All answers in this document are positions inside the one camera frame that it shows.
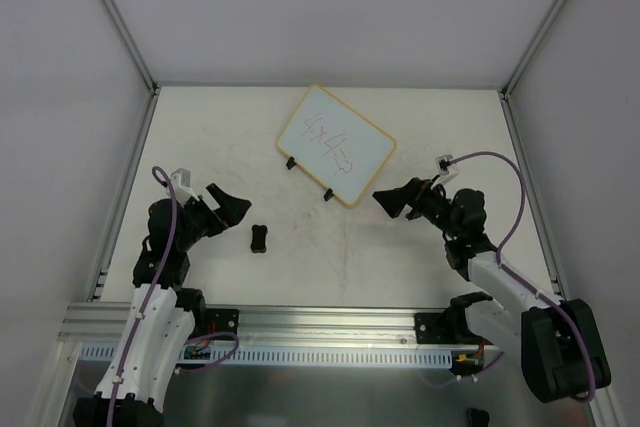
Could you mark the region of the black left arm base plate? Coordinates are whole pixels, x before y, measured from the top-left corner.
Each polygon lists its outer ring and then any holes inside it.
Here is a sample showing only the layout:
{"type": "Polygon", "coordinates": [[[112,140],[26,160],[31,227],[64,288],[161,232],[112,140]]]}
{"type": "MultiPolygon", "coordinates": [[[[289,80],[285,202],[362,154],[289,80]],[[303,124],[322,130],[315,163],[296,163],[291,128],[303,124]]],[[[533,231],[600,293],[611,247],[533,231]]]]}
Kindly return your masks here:
{"type": "Polygon", "coordinates": [[[238,333],[240,311],[232,308],[208,307],[205,321],[205,334],[218,334],[210,339],[214,341],[232,341],[232,336],[238,333]]]}

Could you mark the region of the black whiteboard eraser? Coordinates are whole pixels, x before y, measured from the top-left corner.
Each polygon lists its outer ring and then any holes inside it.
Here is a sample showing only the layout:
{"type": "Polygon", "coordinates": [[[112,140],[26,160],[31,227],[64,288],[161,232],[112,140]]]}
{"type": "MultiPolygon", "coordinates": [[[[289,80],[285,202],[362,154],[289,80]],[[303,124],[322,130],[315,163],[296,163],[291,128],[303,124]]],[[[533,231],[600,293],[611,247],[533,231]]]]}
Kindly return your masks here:
{"type": "Polygon", "coordinates": [[[268,227],[266,225],[254,224],[251,227],[250,250],[254,254],[264,254],[267,252],[268,227]]]}

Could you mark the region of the yellow framed whiteboard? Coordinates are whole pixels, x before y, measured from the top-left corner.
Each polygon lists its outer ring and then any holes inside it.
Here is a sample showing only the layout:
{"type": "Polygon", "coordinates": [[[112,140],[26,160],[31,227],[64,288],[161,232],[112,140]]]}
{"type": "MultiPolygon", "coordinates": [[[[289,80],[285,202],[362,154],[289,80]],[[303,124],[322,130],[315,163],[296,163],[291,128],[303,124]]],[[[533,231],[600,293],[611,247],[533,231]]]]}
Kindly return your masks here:
{"type": "Polygon", "coordinates": [[[397,148],[391,134],[318,84],[307,89],[276,145],[349,207],[397,148]]]}

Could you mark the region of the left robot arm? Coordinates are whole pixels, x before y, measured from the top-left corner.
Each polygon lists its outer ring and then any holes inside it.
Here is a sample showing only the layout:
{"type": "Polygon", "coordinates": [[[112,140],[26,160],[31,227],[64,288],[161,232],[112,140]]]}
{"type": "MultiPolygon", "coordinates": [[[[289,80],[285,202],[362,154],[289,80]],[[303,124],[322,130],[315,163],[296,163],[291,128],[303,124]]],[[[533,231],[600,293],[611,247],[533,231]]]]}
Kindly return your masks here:
{"type": "Polygon", "coordinates": [[[148,234],[133,270],[134,292],[112,361],[89,397],[77,400],[77,426],[161,426],[170,380],[189,340],[201,342],[210,325],[201,290],[184,285],[188,251],[238,225],[251,207],[216,184],[206,190],[212,209],[176,181],[148,209],[148,234]]]}

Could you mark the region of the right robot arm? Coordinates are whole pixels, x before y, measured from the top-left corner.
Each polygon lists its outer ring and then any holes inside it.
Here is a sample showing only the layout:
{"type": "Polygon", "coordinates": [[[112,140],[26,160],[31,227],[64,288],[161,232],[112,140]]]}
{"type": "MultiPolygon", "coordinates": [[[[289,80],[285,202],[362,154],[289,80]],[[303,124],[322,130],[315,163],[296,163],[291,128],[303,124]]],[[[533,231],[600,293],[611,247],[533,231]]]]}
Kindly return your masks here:
{"type": "Polygon", "coordinates": [[[446,312],[449,334],[459,342],[481,337],[520,365],[529,390],[543,403],[590,401],[612,375],[590,306],[565,300],[533,284],[509,265],[485,232],[485,197],[461,189],[447,198],[431,180],[373,194],[387,215],[424,218],[444,238],[449,266],[477,286],[454,298],[446,312]]]}

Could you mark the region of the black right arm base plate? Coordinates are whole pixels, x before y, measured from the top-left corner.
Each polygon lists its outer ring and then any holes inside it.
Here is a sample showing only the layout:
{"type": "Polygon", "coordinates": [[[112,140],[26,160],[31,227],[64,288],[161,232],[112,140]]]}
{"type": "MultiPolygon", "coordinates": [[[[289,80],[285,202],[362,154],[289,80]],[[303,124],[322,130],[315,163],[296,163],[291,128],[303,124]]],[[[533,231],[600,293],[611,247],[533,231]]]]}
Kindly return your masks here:
{"type": "Polygon", "coordinates": [[[423,311],[415,313],[413,319],[419,345],[462,344],[466,339],[455,314],[423,311]]]}

